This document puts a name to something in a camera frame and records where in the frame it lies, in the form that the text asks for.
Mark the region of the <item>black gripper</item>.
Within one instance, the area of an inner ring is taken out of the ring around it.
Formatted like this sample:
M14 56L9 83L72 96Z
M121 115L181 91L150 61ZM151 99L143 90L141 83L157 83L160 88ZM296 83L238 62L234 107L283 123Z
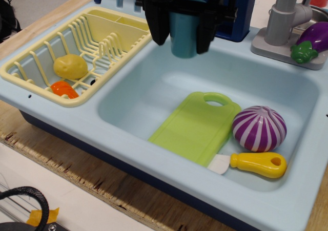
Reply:
M169 12L198 15L197 54L208 52L219 25L237 17L236 0L135 0L135 3L145 12L152 39L159 46L170 33Z

